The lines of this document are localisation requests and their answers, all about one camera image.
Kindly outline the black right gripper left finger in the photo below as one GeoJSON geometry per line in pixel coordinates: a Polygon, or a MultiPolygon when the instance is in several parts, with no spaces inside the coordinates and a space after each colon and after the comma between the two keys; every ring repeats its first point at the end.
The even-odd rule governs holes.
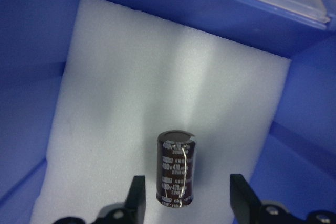
{"type": "Polygon", "coordinates": [[[146,212],[146,183],[144,175],[133,177],[124,208],[127,213],[127,223],[144,223],[146,212]]]}

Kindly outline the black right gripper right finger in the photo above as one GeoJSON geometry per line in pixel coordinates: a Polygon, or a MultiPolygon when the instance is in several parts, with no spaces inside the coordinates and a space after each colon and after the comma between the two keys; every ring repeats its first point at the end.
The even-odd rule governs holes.
{"type": "Polygon", "coordinates": [[[230,175],[230,206],[237,223],[259,223],[262,203],[242,174],[230,175]]]}

